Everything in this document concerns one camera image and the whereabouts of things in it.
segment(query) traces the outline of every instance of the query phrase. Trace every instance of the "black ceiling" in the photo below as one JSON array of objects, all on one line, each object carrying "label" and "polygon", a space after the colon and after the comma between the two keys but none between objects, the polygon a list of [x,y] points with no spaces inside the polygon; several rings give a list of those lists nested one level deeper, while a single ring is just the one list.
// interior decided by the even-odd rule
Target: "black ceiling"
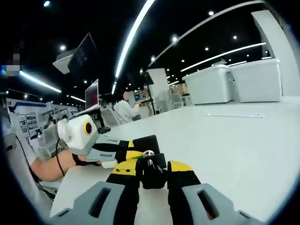
[{"label": "black ceiling", "polygon": [[[66,50],[74,49],[90,32],[101,58],[98,76],[105,76],[107,85],[112,87],[123,45],[146,0],[50,2],[48,7],[43,7],[43,1],[40,0],[26,1],[16,6],[11,14],[11,18],[15,15],[15,21],[12,20],[5,26],[7,42],[1,48],[1,60],[11,60],[13,52],[20,52],[24,71],[62,90],[62,93],[33,84],[22,77],[10,77],[7,88],[37,96],[30,96],[28,100],[31,101],[43,98],[43,102],[79,105],[81,102],[66,95],[84,99],[85,89],[97,76],[86,75],[88,83],[84,84],[83,80],[76,82],[71,73],[62,74],[52,65],[56,56],[61,53],[59,46],[66,45]],[[210,10],[217,13],[242,2],[245,1],[156,0],[131,44],[117,89],[136,89],[133,85],[128,86],[126,75],[138,76],[141,68],[147,69],[151,56],[160,54],[171,43],[172,35],[181,36],[208,18]],[[182,73],[180,70],[183,68],[239,47],[260,43],[260,34],[251,12],[264,8],[264,4],[255,4],[217,17],[179,41],[150,68],[169,68],[169,74],[175,75],[170,81],[175,81],[176,77],[181,81],[185,74],[208,67],[220,59]],[[238,36],[237,40],[233,40],[233,35]],[[261,57],[262,48],[257,47],[224,56],[223,59],[232,59],[231,63],[235,63],[258,60]],[[23,94],[10,91],[8,97],[22,99]]]}]

